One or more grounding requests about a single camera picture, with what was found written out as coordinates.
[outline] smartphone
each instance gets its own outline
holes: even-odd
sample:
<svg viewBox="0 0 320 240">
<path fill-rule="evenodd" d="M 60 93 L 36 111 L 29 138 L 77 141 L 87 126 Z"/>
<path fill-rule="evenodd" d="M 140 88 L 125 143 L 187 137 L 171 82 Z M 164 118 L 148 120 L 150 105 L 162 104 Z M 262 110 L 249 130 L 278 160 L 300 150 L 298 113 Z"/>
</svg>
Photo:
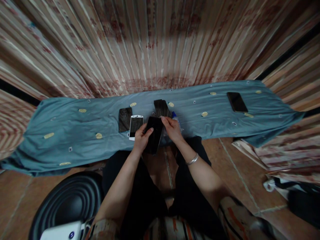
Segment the smartphone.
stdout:
<svg viewBox="0 0 320 240">
<path fill-rule="evenodd" d="M 161 118 L 149 117 L 146 129 L 145 129 L 145 133 L 152 127 L 153 127 L 153 132 L 149 137 L 148 144 L 144 149 L 144 152 L 155 155 L 157 154 L 157 151 L 158 151 L 162 130 L 163 130 L 163 123 L 161 121 Z"/>
<path fill-rule="evenodd" d="M 248 112 L 248 109 L 244 104 L 240 93 L 227 92 L 227 96 L 229 98 L 233 111 L 244 113 Z"/>
<path fill-rule="evenodd" d="M 119 109 L 119 132 L 130 130 L 130 119 L 132 116 L 132 108 Z"/>
<path fill-rule="evenodd" d="M 159 99 L 153 101 L 154 107 L 156 109 L 156 114 L 158 117 L 170 117 L 172 118 L 172 113 L 169 111 L 167 102 L 165 100 Z"/>
<path fill-rule="evenodd" d="M 143 125 L 143 116 L 132 115 L 130 119 L 129 140 L 134 141 L 136 131 Z"/>
</svg>

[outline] patterned clothing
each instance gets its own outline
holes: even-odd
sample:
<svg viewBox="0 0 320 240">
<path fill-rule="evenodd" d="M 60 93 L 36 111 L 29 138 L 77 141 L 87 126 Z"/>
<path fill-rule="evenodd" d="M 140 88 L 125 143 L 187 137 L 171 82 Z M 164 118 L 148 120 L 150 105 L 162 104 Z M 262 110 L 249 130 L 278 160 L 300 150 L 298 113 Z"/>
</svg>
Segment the patterned clothing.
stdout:
<svg viewBox="0 0 320 240">
<path fill-rule="evenodd" d="M 220 202 L 218 216 L 230 240 L 275 238 L 273 235 L 275 230 L 272 226 L 266 221 L 253 216 L 237 199 L 231 197 L 223 198 Z M 103 219 L 91 227 L 86 240 L 119 239 L 117 230 L 118 226 L 114 221 Z M 145 232 L 143 239 L 191 240 L 210 238 L 198 232 L 183 218 L 177 216 L 156 218 Z"/>
</svg>

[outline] curtain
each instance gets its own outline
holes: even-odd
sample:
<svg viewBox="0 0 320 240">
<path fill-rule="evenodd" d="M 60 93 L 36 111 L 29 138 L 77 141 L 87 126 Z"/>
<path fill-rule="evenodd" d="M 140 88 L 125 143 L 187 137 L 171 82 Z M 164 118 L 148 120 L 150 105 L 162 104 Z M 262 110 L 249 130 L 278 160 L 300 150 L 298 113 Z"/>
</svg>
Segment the curtain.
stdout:
<svg viewBox="0 0 320 240">
<path fill-rule="evenodd" d="M 320 35 L 263 81 L 297 111 L 320 106 Z M 233 143 L 268 170 L 320 165 L 320 114 L 304 118 L 260 148 Z"/>
<path fill-rule="evenodd" d="M 0 90 L 0 159 L 11 155 L 36 107 Z"/>
<path fill-rule="evenodd" d="M 318 7 L 315 0 L 0 0 L 0 78 L 39 100 L 253 79 L 318 23 Z"/>
</svg>

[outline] blue cloth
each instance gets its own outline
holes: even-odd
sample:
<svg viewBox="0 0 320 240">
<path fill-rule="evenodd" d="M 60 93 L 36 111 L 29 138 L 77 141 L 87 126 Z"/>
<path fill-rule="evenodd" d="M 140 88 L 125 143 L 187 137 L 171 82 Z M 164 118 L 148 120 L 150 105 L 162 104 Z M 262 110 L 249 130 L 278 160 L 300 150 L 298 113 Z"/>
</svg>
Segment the blue cloth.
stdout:
<svg viewBox="0 0 320 240">
<path fill-rule="evenodd" d="M 241 94 L 249 116 L 232 110 L 227 92 Z M 118 150 L 131 150 L 134 142 L 128 139 L 127 132 L 118 132 L 119 109 L 136 103 L 133 114 L 143 115 L 147 122 L 155 112 L 153 101 L 158 99 L 174 104 L 169 110 L 177 114 L 184 137 L 242 137 L 255 147 L 262 146 L 304 116 L 304 112 L 292 110 L 258 80 L 90 100 L 49 98 L 40 103 L 24 141 L 1 161 L 1 167 L 33 176 L 65 174 L 71 167 L 107 159 Z M 102 135 L 101 139 L 96 138 L 97 133 Z M 168 142 L 168 137 L 163 137 L 161 145 Z"/>
</svg>

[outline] lap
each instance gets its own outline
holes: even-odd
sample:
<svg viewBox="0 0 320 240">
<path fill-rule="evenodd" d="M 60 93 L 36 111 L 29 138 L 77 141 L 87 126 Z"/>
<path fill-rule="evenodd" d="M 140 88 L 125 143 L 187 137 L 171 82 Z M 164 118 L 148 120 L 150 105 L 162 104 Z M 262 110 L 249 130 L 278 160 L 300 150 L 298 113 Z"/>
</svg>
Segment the lap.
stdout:
<svg viewBox="0 0 320 240">
<path fill-rule="evenodd" d="M 201 143 L 201 137 L 189 138 L 186 141 L 208 163 L 208 167 L 211 167 L 211 162 Z M 225 233 L 220 219 L 194 182 L 180 152 L 177 154 L 177 163 L 179 168 L 175 179 L 175 199 L 169 214 L 183 217 L 191 226 L 210 238 L 223 239 Z"/>
<path fill-rule="evenodd" d="M 103 189 L 107 194 L 116 179 L 130 151 L 118 151 L 107 160 L 103 169 Z M 120 236 L 122 239 L 141 238 L 150 223 L 159 216 L 166 215 L 167 206 L 159 189 L 154 185 L 147 167 L 140 159 Z"/>
</svg>

